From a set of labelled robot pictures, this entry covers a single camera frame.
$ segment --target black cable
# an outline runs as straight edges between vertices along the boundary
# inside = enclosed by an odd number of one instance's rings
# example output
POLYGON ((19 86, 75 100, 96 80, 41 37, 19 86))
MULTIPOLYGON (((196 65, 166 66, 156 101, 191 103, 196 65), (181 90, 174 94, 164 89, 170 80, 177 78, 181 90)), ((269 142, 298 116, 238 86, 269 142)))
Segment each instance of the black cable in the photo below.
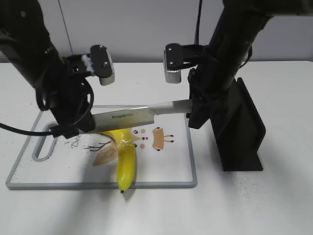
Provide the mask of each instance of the black cable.
POLYGON ((78 106, 77 106, 75 115, 74 115, 74 120, 77 120, 77 119, 78 119, 79 114, 80 114, 80 111, 81 111, 81 109, 82 109, 82 107, 83 107, 83 104, 84 104, 85 99, 86 99, 86 98, 85 98, 84 96, 81 97, 81 99, 80 99, 80 101, 79 101, 79 104, 78 104, 78 106))
POLYGON ((86 109, 86 111, 84 112, 84 114, 83 114, 79 119, 77 119, 75 122, 73 122, 72 124, 70 124, 68 127, 73 127, 73 126, 75 126, 77 123, 79 123, 79 122, 89 113, 89 111, 91 110, 91 108, 92 108, 92 106, 93 106, 93 101, 94 101, 94 93, 93 93, 93 90, 92 90, 90 84, 87 82, 86 79, 84 79, 83 83, 85 84, 85 86, 88 87, 88 90, 89 90, 89 94, 90 94, 89 106, 88 106, 88 108, 86 109))
POLYGON ((194 41, 194 44, 196 44, 196 45, 199 45, 199 30, 200 30, 201 10, 202 10, 202 0, 199 0, 197 26, 196 26, 195 41, 194 41))
POLYGON ((26 135, 26 136, 51 136, 53 134, 51 131, 47 131, 47 132, 25 131, 25 130, 14 128, 12 126, 5 125, 3 123, 0 123, 0 128, 17 133, 17 134, 26 135))
POLYGON ((251 56, 252 56, 252 46, 250 47, 249 51, 248 51, 248 57, 246 58, 246 61, 240 65, 239 69, 241 69, 243 66, 245 66, 248 61, 251 59, 251 56))
MULTIPOLYGON (((88 90, 89 90, 89 94, 90 94, 90 102, 89 102, 89 106, 87 107, 86 111, 84 112, 84 114, 77 119, 75 122, 73 122, 72 124, 65 126, 65 127, 73 127, 75 126, 77 123, 79 123, 91 110, 92 106, 93 106, 93 102, 94 102, 94 93, 93 90, 90 86, 90 84, 87 82, 86 79, 84 79, 83 84, 87 86, 88 90)), ((21 134, 21 135, 26 135, 26 136, 51 136, 53 135, 52 131, 46 131, 46 132, 34 132, 34 131, 25 131, 25 130, 21 130, 12 126, 8 126, 5 125, 3 123, 0 123, 0 128, 7 130, 7 131, 11 131, 17 134, 21 134)))
POLYGON ((189 69, 189 68, 192 68, 192 67, 196 66, 197 64, 198 64, 197 62, 183 64, 183 65, 181 66, 181 69, 182 69, 182 70, 184 70, 184 69, 189 69))
POLYGON ((44 103, 44 95, 43 95, 43 80, 44 80, 47 70, 48 70, 48 66, 45 67, 43 73, 38 78, 36 82, 36 86, 35 86, 36 102, 40 111, 47 111, 50 108, 50 95, 49 94, 46 95, 45 103, 44 103))

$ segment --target black stand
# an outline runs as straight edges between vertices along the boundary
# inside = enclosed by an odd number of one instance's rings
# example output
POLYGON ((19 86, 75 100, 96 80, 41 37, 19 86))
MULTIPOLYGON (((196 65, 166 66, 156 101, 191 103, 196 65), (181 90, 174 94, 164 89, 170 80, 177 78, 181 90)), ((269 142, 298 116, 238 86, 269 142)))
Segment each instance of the black stand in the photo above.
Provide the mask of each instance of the black stand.
POLYGON ((228 112, 224 118, 211 118, 224 171, 261 171, 257 155, 265 126, 242 78, 229 88, 228 112))

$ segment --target white wall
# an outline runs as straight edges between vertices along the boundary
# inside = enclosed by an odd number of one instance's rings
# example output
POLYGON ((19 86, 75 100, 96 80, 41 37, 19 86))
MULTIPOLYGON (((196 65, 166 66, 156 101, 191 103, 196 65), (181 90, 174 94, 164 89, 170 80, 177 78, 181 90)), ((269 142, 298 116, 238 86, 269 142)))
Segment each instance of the white wall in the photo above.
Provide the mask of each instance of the white wall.
MULTIPOLYGON (((108 46, 115 62, 160 62, 169 43, 194 40, 198 0, 60 0, 74 53, 108 46)), ((70 53, 57 0, 40 0, 53 43, 70 53)), ((200 43, 207 44, 223 9, 204 0, 200 43)), ((253 60, 313 60, 313 17, 276 17, 258 35, 253 60)))

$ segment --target knife blade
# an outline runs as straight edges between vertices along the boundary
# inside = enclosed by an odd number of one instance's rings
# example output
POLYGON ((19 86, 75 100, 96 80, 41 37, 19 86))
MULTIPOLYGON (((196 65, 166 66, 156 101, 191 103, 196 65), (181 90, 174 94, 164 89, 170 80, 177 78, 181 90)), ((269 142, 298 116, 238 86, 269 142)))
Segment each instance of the knife blade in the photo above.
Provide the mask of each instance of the knife blade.
POLYGON ((95 114, 95 129, 88 132, 99 133, 154 123, 155 115, 190 113, 192 100, 177 100, 144 107, 95 114))

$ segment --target knife handle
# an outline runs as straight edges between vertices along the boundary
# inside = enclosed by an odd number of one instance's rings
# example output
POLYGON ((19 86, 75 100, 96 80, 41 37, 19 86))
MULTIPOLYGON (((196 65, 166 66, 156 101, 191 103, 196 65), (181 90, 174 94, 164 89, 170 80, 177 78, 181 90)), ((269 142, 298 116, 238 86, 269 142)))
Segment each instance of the knife handle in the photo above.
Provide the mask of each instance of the knife handle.
POLYGON ((192 110, 192 100, 176 100, 165 103, 149 105, 148 108, 156 115, 160 114, 188 114, 192 110))

